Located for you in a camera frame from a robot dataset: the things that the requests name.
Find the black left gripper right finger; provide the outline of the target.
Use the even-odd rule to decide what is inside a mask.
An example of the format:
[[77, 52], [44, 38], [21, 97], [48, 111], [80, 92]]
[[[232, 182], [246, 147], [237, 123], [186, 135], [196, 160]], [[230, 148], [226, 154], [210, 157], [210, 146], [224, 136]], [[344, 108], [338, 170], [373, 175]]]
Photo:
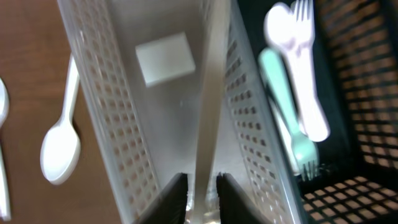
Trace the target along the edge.
[[221, 224], [271, 224], [229, 173], [219, 173], [216, 189]]

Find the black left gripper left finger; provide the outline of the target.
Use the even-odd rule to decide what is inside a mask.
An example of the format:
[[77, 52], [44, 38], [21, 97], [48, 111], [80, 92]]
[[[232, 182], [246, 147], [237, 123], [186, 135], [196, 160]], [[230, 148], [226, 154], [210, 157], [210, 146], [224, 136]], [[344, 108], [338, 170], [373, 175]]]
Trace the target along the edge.
[[177, 173], [134, 224], [184, 224], [188, 200], [188, 175]]

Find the mint green plastic fork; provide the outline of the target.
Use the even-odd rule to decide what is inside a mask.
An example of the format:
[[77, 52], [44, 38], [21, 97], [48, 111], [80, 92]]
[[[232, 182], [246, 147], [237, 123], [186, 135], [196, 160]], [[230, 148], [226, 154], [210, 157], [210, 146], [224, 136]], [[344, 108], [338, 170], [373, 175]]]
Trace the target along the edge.
[[283, 61], [275, 50], [266, 48], [259, 54], [258, 62], [267, 98], [282, 136], [282, 148], [288, 155], [293, 173], [303, 181], [312, 180], [318, 175], [318, 149], [300, 130]]

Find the white plastic spoon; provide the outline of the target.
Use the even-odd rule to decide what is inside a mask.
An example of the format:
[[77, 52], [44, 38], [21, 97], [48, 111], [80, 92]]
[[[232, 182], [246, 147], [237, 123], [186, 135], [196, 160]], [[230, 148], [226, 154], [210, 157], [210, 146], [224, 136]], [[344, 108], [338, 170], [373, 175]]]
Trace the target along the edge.
[[304, 133], [311, 141], [322, 142], [329, 137], [330, 127], [317, 95], [313, 46], [297, 51], [292, 14], [285, 3], [275, 3], [265, 16], [264, 35], [287, 61]]
[[218, 138], [223, 80], [228, 49], [231, 1], [210, 1], [211, 11], [203, 60], [203, 88], [195, 163], [195, 188], [190, 222], [200, 224], [206, 212], [206, 195]]
[[81, 150], [80, 138], [73, 127], [73, 114], [80, 76], [74, 56], [70, 56], [62, 113], [47, 131], [40, 150], [40, 167], [53, 185], [64, 183], [74, 171]]

